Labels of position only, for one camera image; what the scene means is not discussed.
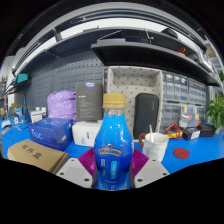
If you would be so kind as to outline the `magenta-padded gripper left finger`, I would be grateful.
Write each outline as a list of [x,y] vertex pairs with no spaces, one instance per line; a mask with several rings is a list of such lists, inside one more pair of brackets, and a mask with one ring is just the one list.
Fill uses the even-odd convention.
[[56,175],[84,188],[96,188],[98,174],[94,150],[88,149],[78,158],[70,158]]

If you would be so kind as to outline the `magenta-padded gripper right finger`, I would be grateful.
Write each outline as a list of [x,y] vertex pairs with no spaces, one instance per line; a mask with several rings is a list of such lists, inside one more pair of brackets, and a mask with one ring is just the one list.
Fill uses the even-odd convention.
[[169,172],[159,161],[149,159],[138,149],[134,150],[129,168],[131,189],[141,188],[168,175]]

